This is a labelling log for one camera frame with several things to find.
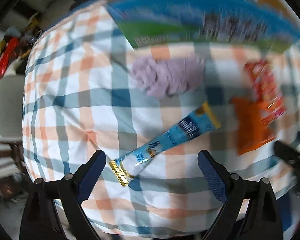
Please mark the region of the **open cardboard box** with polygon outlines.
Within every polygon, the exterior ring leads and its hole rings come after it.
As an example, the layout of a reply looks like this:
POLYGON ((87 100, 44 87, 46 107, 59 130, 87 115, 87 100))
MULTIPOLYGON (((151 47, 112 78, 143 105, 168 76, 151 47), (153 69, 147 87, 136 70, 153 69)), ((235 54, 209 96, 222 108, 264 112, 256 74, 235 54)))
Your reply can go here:
POLYGON ((280 0, 108 0, 107 10, 134 48, 190 41, 282 53, 300 40, 280 0))

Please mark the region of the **orange snack packet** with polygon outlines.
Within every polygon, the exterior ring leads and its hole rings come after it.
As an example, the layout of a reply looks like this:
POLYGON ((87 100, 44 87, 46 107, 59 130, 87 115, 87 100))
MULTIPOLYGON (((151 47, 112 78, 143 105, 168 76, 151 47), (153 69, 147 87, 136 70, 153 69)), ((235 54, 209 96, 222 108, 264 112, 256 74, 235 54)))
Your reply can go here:
POLYGON ((238 120, 237 153, 254 151, 275 139, 272 130, 262 122, 256 102, 246 98, 232 98, 238 120))

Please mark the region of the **purple plush cloth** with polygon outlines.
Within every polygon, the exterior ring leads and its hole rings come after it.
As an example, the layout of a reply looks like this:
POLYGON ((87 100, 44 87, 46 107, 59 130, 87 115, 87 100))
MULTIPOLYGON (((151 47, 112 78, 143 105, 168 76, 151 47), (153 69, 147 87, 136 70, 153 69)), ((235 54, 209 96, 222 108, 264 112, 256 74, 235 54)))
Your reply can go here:
POLYGON ((202 85, 205 60, 196 55, 156 60, 142 57, 133 63, 130 74, 138 88, 157 99, 181 95, 202 85))

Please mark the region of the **red plastic bag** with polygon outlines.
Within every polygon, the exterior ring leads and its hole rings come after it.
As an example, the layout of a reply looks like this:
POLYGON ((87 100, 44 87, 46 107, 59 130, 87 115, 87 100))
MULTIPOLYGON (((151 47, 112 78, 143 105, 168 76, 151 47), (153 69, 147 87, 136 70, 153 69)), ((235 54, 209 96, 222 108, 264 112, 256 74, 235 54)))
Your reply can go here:
POLYGON ((12 37, 6 44, 3 52, 0 55, 0 79, 5 74, 9 64, 18 57, 17 47, 19 46, 19 39, 12 37))

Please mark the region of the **blue stick sachet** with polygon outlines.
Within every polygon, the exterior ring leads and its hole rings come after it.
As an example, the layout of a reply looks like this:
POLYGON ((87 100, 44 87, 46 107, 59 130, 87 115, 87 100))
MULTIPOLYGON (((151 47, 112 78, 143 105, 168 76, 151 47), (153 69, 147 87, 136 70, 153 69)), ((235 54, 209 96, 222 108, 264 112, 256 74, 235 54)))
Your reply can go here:
POLYGON ((119 183, 122 186, 127 186, 161 152, 170 150, 220 127, 221 123, 214 115, 210 105, 208 102, 204 102, 165 133, 112 160, 109 163, 110 168, 119 183))

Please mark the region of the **red snack packet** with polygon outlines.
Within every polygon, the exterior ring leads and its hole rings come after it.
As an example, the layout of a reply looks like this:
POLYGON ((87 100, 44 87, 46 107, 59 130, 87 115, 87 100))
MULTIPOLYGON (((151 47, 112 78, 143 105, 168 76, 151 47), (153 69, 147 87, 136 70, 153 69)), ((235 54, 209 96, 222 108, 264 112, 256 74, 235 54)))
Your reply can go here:
POLYGON ((268 125, 287 110, 272 65, 267 60, 250 61, 244 65, 244 70, 253 83, 257 107, 262 116, 261 121, 264 125, 268 125))

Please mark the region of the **checkered plaid blanket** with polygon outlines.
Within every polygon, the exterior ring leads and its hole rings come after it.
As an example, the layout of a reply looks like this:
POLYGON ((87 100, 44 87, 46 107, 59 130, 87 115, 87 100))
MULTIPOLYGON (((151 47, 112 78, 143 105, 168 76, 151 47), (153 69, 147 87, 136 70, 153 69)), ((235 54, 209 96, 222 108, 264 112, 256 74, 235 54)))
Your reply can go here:
POLYGON ((221 208, 197 164, 208 150, 244 179, 267 177, 281 197, 293 185, 288 165, 273 144, 238 155, 237 120, 231 99, 250 94, 243 67, 263 54, 251 47, 175 43, 135 50, 96 1, 57 23, 38 39, 25 71, 23 148, 32 179, 59 180, 96 150, 118 158, 208 102, 220 129, 162 152, 122 187, 105 167, 83 210, 92 225, 125 237, 170 238, 209 228, 221 208), (140 91, 130 75, 135 59, 189 56, 205 59, 204 82, 195 91, 158 100, 140 91))

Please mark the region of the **grey chair left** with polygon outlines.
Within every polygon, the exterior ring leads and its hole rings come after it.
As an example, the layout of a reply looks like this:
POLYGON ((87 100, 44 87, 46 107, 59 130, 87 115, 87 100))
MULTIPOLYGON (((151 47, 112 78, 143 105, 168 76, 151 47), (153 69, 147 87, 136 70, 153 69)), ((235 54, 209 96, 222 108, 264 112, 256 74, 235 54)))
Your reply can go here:
POLYGON ((8 75, 0 80, 0 135, 22 137, 25 76, 8 75))

